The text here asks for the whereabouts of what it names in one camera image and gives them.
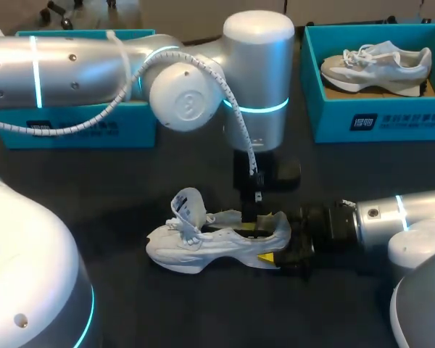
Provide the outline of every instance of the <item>cardboard insert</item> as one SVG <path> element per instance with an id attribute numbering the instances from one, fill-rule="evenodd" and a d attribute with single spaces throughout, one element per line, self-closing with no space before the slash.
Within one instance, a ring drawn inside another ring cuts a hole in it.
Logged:
<path id="1" fill-rule="evenodd" d="M 427 86 L 422 97 L 435 96 L 435 90 L 432 87 L 430 80 L 426 81 Z M 335 86 L 327 86 L 324 81 L 324 92 L 328 99 L 370 99 L 370 98 L 409 98 L 409 96 L 399 96 L 388 92 L 386 89 L 380 87 L 367 87 L 357 93 L 350 93 L 341 91 Z"/>

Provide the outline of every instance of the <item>teal box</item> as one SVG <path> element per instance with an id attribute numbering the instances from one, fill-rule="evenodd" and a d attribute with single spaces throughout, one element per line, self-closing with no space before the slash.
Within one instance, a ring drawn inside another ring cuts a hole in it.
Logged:
<path id="1" fill-rule="evenodd" d="M 435 91 L 435 24 L 306 27 L 301 82 L 316 143 L 435 140 L 435 97 L 328 99 L 319 67 L 344 49 L 390 40 L 409 51 L 432 51 L 429 77 Z M 356 120 L 369 126 L 357 130 Z"/>
<path id="2" fill-rule="evenodd" d="M 115 30 L 121 40 L 143 38 L 154 30 Z M 19 32 L 17 36 L 63 36 L 106 40 L 105 30 Z M 32 128 L 64 128 L 91 119 L 108 104 L 0 111 L 0 122 Z M 100 123 L 66 136 L 39 137 L 0 130 L 8 149 L 149 148 L 155 143 L 157 120 L 145 102 L 120 103 Z"/>

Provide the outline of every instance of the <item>white sneaker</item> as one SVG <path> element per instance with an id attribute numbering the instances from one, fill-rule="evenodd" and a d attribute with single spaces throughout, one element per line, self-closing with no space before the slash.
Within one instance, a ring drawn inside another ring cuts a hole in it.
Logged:
<path id="1" fill-rule="evenodd" d="M 402 96 L 420 96 L 432 66 L 430 49 L 403 51 L 390 41 L 363 45 L 359 51 L 343 51 L 343 56 L 327 58 L 320 71 L 336 87 L 358 92 L 379 86 Z"/>
<path id="2" fill-rule="evenodd" d="M 148 235 L 146 253 L 158 265 L 175 272 L 199 273 L 219 257 L 233 257 L 249 267 L 276 269 L 257 256 L 284 249 L 291 235 L 287 217 L 278 212 L 258 218 L 258 224 L 272 227 L 271 236 L 244 238 L 234 230 L 242 228 L 241 213 L 229 210 L 207 215 L 202 195 L 195 188 L 181 190 L 171 201 L 171 208 L 176 218 Z M 202 233 L 204 225 L 219 229 Z"/>

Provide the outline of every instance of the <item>shoe sole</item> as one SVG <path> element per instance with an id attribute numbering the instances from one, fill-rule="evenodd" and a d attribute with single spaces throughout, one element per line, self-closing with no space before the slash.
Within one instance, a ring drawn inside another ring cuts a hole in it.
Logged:
<path id="1" fill-rule="evenodd" d="M 279 248 L 279 249 L 271 249 L 265 253 L 268 252 L 279 252 L 281 250 L 283 250 L 285 248 Z M 185 273 L 185 274 L 197 274 L 200 273 L 202 270 L 204 270 L 206 268 L 206 266 L 208 266 L 212 261 L 215 261 L 217 259 L 220 259 L 221 257 L 232 257 L 235 260 L 238 260 L 239 262 L 243 263 L 244 265 L 251 267 L 251 268 L 261 268 L 261 269 L 265 269 L 265 270 L 278 270 L 279 267 L 270 264 L 269 262 L 265 262 L 262 261 L 261 259 L 258 258 L 257 255 L 254 254 L 242 254 L 239 255 L 238 257 L 232 256 L 232 255 L 228 255 L 228 256 L 220 256 L 220 257 L 216 257 L 215 259 L 212 260 L 208 260 L 207 262 L 203 262 L 201 260 L 197 260 L 197 264 L 198 265 L 190 265 L 190 263 L 187 265 L 186 262 L 182 265 L 167 265 L 165 263 L 159 262 L 157 260 L 155 260 L 154 257 L 152 257 L 152 255 L 149 255 L 150 259 L 156 263 L 157 265 L 166 268 L 168 270 L 172 270 L 174 272 L 179 272 L 179 273 Z"/>
<path id="2" fill-rule="evenodd" d="M 410 86 L 406 83 L 396 83 L 390 81 L 384 81 L 381 84 L 376 83 L 348 83 L 330 78 L 323 73 L 321 75 L 335 87 L 338 87 L 344 91 L 357 93 L 366 87 L 378 86 L 385 88 L 394 94 L 399 94 L 400 96 L 420 96 L 421 95 L 421 85 Z"/>

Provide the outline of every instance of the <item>box label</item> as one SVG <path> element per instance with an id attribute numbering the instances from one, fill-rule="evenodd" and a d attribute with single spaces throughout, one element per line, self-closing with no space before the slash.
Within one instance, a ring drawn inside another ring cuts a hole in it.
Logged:
<path id="1" fill-rule="evenodd" d="M 353 117 L 350 131 L 371 131 L 376 125 L 377 114 L 356 114 Z"/>
<path id="2" fill-rule="evenodd" d="M 50 121 L 26 121 L 26 125 L 32 129 L 53 129 Z"/>
<path id="3" fill-rule="evenodd" d="M 78 123 L 61 122 L 58 125 L 58 128 L 73 127 L 74 125 L 77 124 Z M 63 135 L 63 137 L 65 138 L 74 138 L 74 137 L 88 138 L 88 137 L 101 137 L 101 136 L 119 136 L 118 124 L 114 121 L 109 121 L 109 122 L 100 121 L 95 125 L 92 125 L 90 128 L 81 130 L 80 132 Z"/>
<path id="4" fill-rule="evenodd" d="M 384 115 L 380 129 L 435 128 L 435 114 Z"/>

